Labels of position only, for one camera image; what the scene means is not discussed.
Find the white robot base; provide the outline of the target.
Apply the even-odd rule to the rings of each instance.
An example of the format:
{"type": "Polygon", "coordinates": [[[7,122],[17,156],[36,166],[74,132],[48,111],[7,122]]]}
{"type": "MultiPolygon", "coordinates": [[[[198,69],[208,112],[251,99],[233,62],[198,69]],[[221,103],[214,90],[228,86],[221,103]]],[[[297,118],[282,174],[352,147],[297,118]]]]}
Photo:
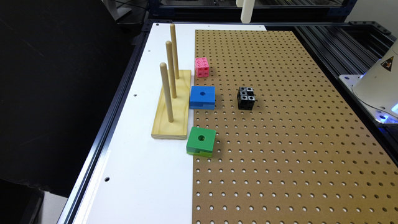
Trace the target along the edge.
{"type": "Polygon", "coordinates": [[[380,124],[397,124],[397,42],[363,75],[339,79],[380,124]]]}

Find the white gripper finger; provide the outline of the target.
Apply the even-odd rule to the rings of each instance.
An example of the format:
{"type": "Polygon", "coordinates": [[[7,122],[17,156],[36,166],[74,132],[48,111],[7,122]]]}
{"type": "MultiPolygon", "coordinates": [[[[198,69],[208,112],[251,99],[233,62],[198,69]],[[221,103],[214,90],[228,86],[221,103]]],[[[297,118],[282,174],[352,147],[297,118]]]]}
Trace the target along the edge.
{"type": "Polygon", "coordinates": [[[252,12],[254,9],[254,0],[242,0],[241,1],[241,22],[248,24],[252,18],[252,12]]]}

